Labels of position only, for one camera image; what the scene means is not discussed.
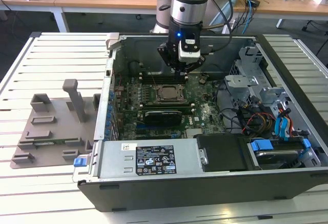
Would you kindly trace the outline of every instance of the motherboard chip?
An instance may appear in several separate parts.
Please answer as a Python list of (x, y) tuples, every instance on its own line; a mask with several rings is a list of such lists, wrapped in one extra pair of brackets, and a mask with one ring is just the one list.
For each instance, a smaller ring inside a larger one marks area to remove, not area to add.
[(160, 103), (185, 103), (182, 85), (159, 85), (156, 87), (157, 101)]

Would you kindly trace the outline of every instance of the sticker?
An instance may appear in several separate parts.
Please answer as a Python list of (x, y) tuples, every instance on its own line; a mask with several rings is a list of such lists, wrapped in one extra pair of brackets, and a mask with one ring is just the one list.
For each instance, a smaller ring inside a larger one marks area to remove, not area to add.
[(135, 151), (137, 144), (122, 144), (122, 151)]
[(35, 146), (48, 146), (48, 145), (54, 145), (54, 142), (39, 142), (39, 143), (34, 143)]
[(135, 150), (137, 175), (176, 174), (173, 146), (143, 146)]

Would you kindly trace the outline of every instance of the connector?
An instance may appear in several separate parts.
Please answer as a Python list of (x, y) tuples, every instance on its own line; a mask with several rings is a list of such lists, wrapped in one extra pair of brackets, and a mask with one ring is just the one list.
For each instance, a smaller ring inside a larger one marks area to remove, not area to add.
[(246, 109), (249, 105), (242, 100), (237, 100), (237, 105), (241, 108)]
[(286, 115), (288, 115), (289, 113), (291, 113), (291, 109), (290, 108), (287, 108), (287, 109), (285, 109), (284, 111), (282, 111), (279, 115), (278, 115), (278, 117), (285, 117)]
[(260, 104), (261, 100), (257, 96), (251, 96), (251, 101), (255, 104)]

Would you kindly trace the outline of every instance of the motherboard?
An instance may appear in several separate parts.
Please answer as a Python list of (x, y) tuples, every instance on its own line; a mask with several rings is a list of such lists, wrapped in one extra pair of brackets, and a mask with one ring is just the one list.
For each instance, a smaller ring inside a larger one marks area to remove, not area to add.
[(192, 138), (221, 133), (224, 123), (214, 103), (216, 86), (205, 75), (172, 78), (115, 78), (118, 140)]

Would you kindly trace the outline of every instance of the green circuit board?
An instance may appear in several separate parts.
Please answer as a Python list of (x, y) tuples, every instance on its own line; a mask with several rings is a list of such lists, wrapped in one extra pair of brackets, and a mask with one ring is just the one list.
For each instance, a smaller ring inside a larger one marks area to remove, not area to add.
[[(136, 78), (116, 80), (117, 113), (120, 140), (187, 138), (193, 133), (222, 133), (211, 82), (202, 82), (201, 75), (190, 74), (185, 84), (142, 84)], [(152, 127), (145, 124), (148, 111), (176, 110), (182, 112), (178, 126)]]

